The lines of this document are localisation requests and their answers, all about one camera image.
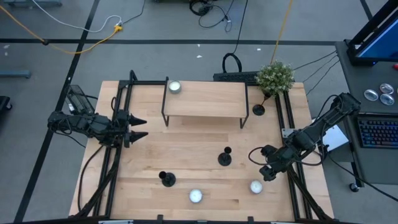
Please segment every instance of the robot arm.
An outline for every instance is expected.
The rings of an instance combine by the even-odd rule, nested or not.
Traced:
[[[284,140],[284,146],[276,149],[270,145],[262,148],[261,153],[266,157],[268,166],[260,169],[265,181],[276,178],[279,172],[286,172],[295,161],[301,161],[315,150],[325,131],[342,121],[346,116],[356,114],[361,103],[349,93],[337,96],[331,104],[330,110],[315,120],[311,125],[294,131]]]

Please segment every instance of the keyboard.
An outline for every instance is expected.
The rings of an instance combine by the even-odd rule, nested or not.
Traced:
[[[246,82],[248,85],[256,85],[257,72],[217,73],[213,75],[216,82]]]
[[[398,118],[358,117],[362,147],[398,149]]]

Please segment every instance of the white paper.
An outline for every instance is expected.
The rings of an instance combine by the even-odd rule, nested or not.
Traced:
[[[323,144],[329,145],[328,152],[346,144],[347,142],[347,137],[337,125],[334,125],[329,130],[327,130],[326,134],[323,137]]]

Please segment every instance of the floor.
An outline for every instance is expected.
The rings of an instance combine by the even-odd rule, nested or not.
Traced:
[[[235,0],[229,12],[233,26],[228,33],[224,31],[223,23],[212,29],[199,27],[198,17],[188,10],[187,1],[155,3],[147,0],[142,16],[124,24],[124,30],[113,38],[113,42],[100,45],[80,57],[38,44],[5,13],[0,13],[1,69],[32,72],[30,79],[2,78],[0,82],[0,95],[10,96],[14,106],[2,120],[0,129],[0,170],[3,170],[0,176],[0,223],[14,221],[40,148],[43,143],[48,143],[45,141],[47,118],[58,103],[65,79],[70,78],[73,84],[80,85],[86,94],[97,95],[103,80],[127,79],[130,69],[140,80],[163,80],[165,76],[174,80],[212,80],[214,73],[222,72],[222,58],[234,49],[234,40],[238,37],[245,1]],[[386,0],[366,2],[374,14]],[[142,3],[143,0],[69,0],[63,1],[62,7],[47,10],[61,21],[76,26],[84,26],[90,12],[95,12],[91,29],[99,29],[110,15],[120,15],[126,20],[138,14]],[[229,0],[217,2],[223,8],[229,4]],[[259,70],[271,60],[273,44],[288,4],[289,0],[249,1],[241,40],[266,41],[245,42],[238,46],[236,55],[241,59],[244,71]],[[57,46],[70,51],[82,47],[82,30],[57,24],[37,8],[5,7],[23,24]],[[203,23],[211,24],[219,17],[220,12],[215,9],[203,18]],[[367,20],[360,0],[296,0],[276,58],[293,67],[320,58],[335,50],[334,41],[352,38]],[[87,42],[110,35],[115,23],[117,19],[111,19],[104,31],[89,33]],[[296,81],[306,79],[322,63],[297,70]],[[323,67],[305,82],[307,91],[328,67]],[[237,70],[232,60],[227,60],[226,68],[229,72]],[[343,91],[348,88],[337,64],[308,95],[312,116],[316,116],[329,95]],[[83,136],[74,136],[86,143]],[[64,218],[69,212],[83,148],[63,136],[53,136],[49,143],[24,221]],[[353,180],[349,174],[330,161],[323,166],[336,218],[359,223],[398,222],[398,206],[392,200],[370,187],[353,194],[348,189]],[[397,186],[378,187],[398,196]]]

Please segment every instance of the black stand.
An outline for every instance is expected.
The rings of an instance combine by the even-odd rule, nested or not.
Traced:
[[[224,152],[221,153],[218,156],[218,163],[220,163],[221,166],[228,166],[232,162],[232,157],[230,153],[232,152],[232,149],[230,147],[225,147]]]
[[[263,107],[264,102],[267,100],[267,97],[264,97],[264,100],[262,101],[262,103],[260,105],[254,105],[253,106],[253,113],[257,116],[262,116],[265,112],[266,109]]]
[[[164,171],[160,172],[159,178],[162,179],[162,184],[165,187],[171,187],[175,184],[175,176],[174,176],[174,174],[172,174],[170,172],[168,172],[168,173],[166,173]]]

